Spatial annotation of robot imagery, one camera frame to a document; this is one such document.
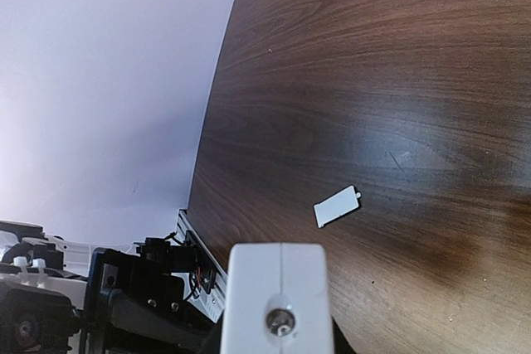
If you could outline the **white battery cover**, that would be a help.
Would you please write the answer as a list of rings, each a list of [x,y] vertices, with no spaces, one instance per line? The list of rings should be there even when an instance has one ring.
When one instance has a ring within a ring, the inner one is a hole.
[[[314,205],[314,216],[319,229],[328,223],[357,210],[360,207],[362,193],[354,186],[344,188],[331,197]]]

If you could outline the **white remote control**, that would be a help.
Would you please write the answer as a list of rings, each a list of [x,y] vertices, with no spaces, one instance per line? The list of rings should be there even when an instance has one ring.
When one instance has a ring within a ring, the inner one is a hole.
[[[223,353],[331,353],[334,350],[324,248],[252,243],[231,249]]]

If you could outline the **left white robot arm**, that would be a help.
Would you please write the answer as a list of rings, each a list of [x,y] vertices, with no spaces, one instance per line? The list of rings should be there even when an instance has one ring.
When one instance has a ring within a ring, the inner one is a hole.
[[[195,353],[203,335],[187,313],[173,247],[92,249],[1,224],[3,353]]]

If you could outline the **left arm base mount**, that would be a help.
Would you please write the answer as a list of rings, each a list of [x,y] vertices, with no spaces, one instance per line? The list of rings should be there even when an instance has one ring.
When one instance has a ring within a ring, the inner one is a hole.
[[[191,230],[185,232],[183,240],[178,240],[177,233],[173,232],[165,238],[148,237],[136,245],[136,252],[142,258],[161,264],[167,272],[191,274],[205,293],[215,287],[217,267]]]

